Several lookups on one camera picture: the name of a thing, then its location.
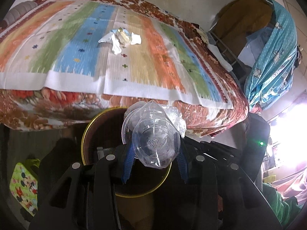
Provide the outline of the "clear plastic cup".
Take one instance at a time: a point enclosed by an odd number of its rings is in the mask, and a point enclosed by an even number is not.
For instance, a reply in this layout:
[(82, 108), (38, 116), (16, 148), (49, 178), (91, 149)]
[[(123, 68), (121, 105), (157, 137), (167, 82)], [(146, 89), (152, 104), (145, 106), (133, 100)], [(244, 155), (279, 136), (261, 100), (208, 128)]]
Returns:
[(135, 158), (149, 168), (164, 169), (176, 158), (181, 135), (167, 117), (162, 104), (138, 101), (124, 113), (122, 142), (130, 142)]

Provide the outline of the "yellow wrapper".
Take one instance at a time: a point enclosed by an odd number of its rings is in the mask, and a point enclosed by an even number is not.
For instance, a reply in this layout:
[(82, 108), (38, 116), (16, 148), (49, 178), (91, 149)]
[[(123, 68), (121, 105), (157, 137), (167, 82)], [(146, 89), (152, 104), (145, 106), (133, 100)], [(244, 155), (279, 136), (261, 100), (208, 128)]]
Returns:
[(126, 46), (131, 43), (132, 37), (126, 29), (119, 28), (113, 32), (121, 45)]

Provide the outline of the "white tissue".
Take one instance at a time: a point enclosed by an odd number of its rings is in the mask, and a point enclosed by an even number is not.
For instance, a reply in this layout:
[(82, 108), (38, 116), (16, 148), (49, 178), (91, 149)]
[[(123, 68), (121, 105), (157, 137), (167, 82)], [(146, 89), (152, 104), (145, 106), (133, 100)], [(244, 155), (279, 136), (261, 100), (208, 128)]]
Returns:
[(104, 35), (101, 39), (98, 40), (98, 42), (99, 43), (110, 43), (112, 45), (111, 50), (115, 55), (122, 53), (120, 42), (117, 39), (113, 31), (110, 31), (109, 33)]

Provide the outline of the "clear plastic bag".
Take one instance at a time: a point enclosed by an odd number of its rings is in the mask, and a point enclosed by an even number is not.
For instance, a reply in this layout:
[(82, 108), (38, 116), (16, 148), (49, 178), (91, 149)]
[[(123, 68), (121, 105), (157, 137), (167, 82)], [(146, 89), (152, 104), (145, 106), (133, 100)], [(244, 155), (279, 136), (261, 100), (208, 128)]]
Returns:
[(175, 106), (169, 105), (162, 105), (161, 107), (164, 109), (167, 117), (170, 119), (177, 131), (180, 133), (181, 137), (184, 138), (187, 126), (180, 110)]

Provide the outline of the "brown gold-rimmed trash bin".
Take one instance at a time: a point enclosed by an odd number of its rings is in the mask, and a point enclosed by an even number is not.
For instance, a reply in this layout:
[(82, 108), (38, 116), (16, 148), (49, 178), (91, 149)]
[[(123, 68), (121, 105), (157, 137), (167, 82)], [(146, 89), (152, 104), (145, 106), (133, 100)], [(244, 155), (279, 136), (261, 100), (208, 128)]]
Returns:
[[(81, 141), (81, 156), (84, 165), (98, 161), (99, 147), (116, 148), (122, 144), (121, 129), (124, 122), (124, 108), (110, 108), (98, 115), (86, 127)], [(118, 197), (137, 198), (152, 193), (166, 180), (171, 166), (154, 169), (134, 159), (129, 179), (122, 182), (116, 177), (115, 192)]]

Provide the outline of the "green sleeve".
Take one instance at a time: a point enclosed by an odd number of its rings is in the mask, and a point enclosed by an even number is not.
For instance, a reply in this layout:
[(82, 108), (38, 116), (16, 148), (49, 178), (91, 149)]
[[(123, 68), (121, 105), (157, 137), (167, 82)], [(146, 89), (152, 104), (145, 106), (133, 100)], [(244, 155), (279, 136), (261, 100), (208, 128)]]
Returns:
[(281, 193), (270, 184), (263, 183), (262, 186), (263, 196), (266, 198), (283, 229), (286, 229), (301, 211), (296, 197), (283, 199)]

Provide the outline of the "red floral blanket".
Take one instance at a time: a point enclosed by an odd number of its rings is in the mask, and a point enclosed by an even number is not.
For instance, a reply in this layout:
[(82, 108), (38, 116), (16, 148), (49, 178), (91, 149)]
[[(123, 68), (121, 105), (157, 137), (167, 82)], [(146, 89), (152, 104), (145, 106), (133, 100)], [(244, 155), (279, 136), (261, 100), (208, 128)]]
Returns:
[[(49, 0), (34, 0), (39, 5)], [(222, 79), (233, 103), (232, 109), (207, 108), (182, 101), (166, 101), (139, 97), (111, 96), (86, 92), (67, 92), (51, 88), (14, 90), (1, 88), (1, 123), (11, 129), (32, 131), (70, 126), (87, 122), (109, 108), (127, 108), (138, 101), (154, 100), (175, 106), (183, 115), (189, 132), (201, 136), (226, 130), (243, 121), (249, 105), (234, 79), (207, 48), (207, 38), (197, 25), (183, 21), (144, 0), (86, 0), (119, 5), (128, 10), (178, 28), (205, 55), (210, 67)]]

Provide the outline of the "metal clothes rack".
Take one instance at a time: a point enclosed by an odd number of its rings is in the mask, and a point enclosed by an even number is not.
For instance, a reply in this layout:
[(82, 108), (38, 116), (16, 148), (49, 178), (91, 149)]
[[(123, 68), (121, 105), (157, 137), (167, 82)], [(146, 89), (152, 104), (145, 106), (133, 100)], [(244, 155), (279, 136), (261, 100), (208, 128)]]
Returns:
[(218, 48), (221, 57), (231, 65), (233, 68), (229, 73), (230, 76), (236, 81), (238, 85), (243, 87), (246, 78), (250, 74), (251, 68), (245, 65), (239, 58), (231, 51), (229, 46), (223, 42), (215, 33), (214, 28), (218, 22), (218, 18), (215, 18), (210, 30), (207, 32), (209, 43)]

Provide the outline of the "white folded cloth on rack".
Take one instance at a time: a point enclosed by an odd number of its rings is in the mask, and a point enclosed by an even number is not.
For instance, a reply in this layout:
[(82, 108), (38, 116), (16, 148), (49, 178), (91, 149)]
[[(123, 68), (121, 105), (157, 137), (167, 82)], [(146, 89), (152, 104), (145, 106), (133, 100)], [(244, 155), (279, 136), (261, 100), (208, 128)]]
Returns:
[(215, 45), (208, 44), (207, 48), (213, 53), (213, 55), (217, 58), (218, 62), (227, 72), (231, 72), (233, 70), (233, 67), (223, 58), (219, 49)]

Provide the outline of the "blue patterned hanging cloth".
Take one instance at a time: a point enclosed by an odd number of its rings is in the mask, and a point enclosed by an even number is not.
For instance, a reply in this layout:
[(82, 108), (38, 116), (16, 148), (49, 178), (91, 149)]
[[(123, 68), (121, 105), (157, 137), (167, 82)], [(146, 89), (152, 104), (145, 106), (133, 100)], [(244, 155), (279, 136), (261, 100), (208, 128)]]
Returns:
[(268, 1), (276, 22), (245, 81), (251, 111), (269, 108), (291, 89), (297, 58), (297, 30), (291, 14), (276, 1)]

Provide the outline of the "Mickey Mouse green stool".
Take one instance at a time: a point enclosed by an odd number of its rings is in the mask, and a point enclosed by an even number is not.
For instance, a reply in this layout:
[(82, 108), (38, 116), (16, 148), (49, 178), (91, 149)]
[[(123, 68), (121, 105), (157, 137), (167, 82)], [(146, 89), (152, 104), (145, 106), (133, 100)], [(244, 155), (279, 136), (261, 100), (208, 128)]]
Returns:
[(12, 196), (31, 216), (37, 213), (39, 159), (26, 159), (15, 165), (9, 184)]

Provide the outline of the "striped colourful bed cover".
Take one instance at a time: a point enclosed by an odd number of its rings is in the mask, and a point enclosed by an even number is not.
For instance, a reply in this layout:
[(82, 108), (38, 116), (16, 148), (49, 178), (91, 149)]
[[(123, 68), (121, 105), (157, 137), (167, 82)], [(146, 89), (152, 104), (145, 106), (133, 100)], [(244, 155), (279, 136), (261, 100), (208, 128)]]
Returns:
[[(126, 29), (115, 55), (98, 40)], [(45, 1), (1, 33), (1, 88), (51, 88), (232, 109), (222, 79), (173, 26), (119, 5)]]

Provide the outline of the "mustard yellow hanging garment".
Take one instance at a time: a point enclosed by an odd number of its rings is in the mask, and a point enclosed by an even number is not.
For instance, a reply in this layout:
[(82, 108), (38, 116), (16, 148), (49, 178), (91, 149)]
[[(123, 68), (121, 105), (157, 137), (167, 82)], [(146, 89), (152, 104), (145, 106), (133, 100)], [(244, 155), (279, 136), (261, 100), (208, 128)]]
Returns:
[(212, 32), (235, 56), (245, 47), (246, 37), (271, 21), (273, 5), (266, 0), (234, 0), (217, 14), (218, 21)]

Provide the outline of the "grey striped bolster pillow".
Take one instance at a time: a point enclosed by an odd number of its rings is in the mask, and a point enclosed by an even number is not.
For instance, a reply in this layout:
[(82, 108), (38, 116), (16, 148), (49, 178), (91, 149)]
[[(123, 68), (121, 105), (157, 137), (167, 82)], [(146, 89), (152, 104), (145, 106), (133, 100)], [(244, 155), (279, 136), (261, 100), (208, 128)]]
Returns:
[(23, 15), (25, 15), (27, 12), (29, 12), (30, 10), (34, 9), (37, 6), (38, 4), (34, 1), (26, 1), (10, 9), (8, 13), (5, 15), (4, 19), (1, 20), (1, 30), (4, 30), (8, 26), (12, 25)]

